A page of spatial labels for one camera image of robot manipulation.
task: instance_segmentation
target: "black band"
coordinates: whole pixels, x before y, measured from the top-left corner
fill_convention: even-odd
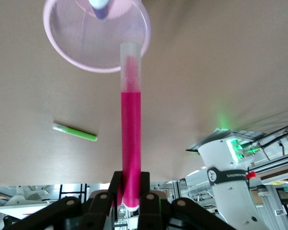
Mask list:
[[[246,171],[242,169],[220,171],[212,167],[207,170],[207,175],[211,186],[229,181],[246,181]]]

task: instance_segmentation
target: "translucent marker cap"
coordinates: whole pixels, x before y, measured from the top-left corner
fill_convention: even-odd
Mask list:
[[[120,45],[120,83],[122,92],[141,91],[141,49],[138,43]]]

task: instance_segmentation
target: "mesh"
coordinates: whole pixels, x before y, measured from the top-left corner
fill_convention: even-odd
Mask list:
[[[145,43],[149,32],[139,8],[131,0],[116,0],[115,4],[110,5],[109,16],[102,21],[96,18],[88,0],[58,0],[53,4],[51,35],[68,61],[91,71],[117,68],[120,44]]]

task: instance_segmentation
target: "pink marker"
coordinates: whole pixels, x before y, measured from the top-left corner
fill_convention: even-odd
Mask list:
[[[141,45],[120,45],[123,203],[139,207],[141,180]]]

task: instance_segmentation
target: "green marker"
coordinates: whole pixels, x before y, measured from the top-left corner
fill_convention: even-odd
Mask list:
[[[57,130],[63,133],[68,133],[76,137],[84,138],[84,139],[91,140],[91,141],[97,141],[97,136],[94,134],[86,133],[86,132],[83,132],[74,128],[70,128],[67,126],[63,126],[57,123],[53,123],[52,128],[54,130]]]

